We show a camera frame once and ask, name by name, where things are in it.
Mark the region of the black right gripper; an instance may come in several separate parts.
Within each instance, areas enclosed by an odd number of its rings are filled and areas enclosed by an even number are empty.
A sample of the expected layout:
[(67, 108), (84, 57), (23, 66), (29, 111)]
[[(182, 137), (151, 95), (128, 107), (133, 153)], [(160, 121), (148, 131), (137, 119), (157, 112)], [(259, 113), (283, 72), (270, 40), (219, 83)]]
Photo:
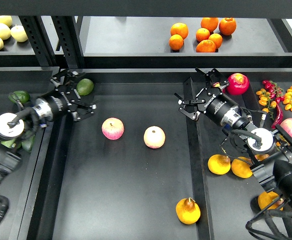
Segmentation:
[(205, 77), (205, 88), (197, 94), (197, 99), (186, 100), (174, 93), (178, 98), (179, 112), (193, 121), (197, 121), (203, 113), (217, 125), (232, 126), (239, 119), (239, 106), (223, 94), (223, 90), (229, 86), (228, 79), (215, 68), (207, 73), (197, 67), (195, 70)]

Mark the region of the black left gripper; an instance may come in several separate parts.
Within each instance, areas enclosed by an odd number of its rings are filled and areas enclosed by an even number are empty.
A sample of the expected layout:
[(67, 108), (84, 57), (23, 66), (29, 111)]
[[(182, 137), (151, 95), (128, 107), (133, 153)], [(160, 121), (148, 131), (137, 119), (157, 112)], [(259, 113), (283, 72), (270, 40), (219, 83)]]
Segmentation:
[(35, 101), (34, 110), (39, 119), (53, 122), (67, 113), (71, 113), (75, 122), (91, 117), (97, 105), (79, 100), (79, 94), (75, 89), (84, 76), (84, 72), (79, 73), (70, 69), (64, 69), (53, 75), (50, 82), (55, 89)]

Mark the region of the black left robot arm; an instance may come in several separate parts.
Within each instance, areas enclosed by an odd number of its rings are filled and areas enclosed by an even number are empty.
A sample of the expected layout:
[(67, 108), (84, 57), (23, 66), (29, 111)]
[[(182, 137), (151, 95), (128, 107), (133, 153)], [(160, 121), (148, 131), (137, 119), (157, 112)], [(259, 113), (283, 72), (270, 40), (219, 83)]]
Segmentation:
[(67, 154), (70, 144), (70, 133), (73, 124), (70, 119), (78, 122), (90, 117), (95, 109), (94, 104), (81, 100), (79, 89), (85, 78), (85, 73), (78, 73), (65, 69), (50, 78), (54, 88), (50, 92), (36, 98), (34, 106), (29, 101), (22, 101), (14, 85), (34, 88), (35, 74), (25, 71), (1, 71), (0, 87), (9, 92), (11, 100), (19, 111), (0, 114), (0, 184), (12, 173), (21, 162), (19, 147), (34, 138), (38, 130), (47, 122), (53, 122), (52, 138), (55, 143), (49, 142), (47, 152), (54, 158)]

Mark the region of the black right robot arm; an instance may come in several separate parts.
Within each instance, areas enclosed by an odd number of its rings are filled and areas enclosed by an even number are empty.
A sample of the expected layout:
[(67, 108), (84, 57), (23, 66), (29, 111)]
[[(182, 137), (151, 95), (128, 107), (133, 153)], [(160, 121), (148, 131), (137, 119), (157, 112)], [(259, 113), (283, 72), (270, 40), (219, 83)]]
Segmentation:
[(200, 77), (199, 92), (194, 91), (192, 78), (184, 82), (179, 111), (192, 121), (206, 116), (222, 127), (225, 141), (249, 156), (247, 164), (262, 188), (282, 200), (279, 206), (272, 200), (263, 207), (246, 223), (246, 230), (258, 240), (292, 240), (292, 137), (280, 125), (265, 128), (265, 111), (258, 111), (260, 121), (254, 123), (254, 110), (223, 92), (230, 83), (218, 70), (200, 72)]

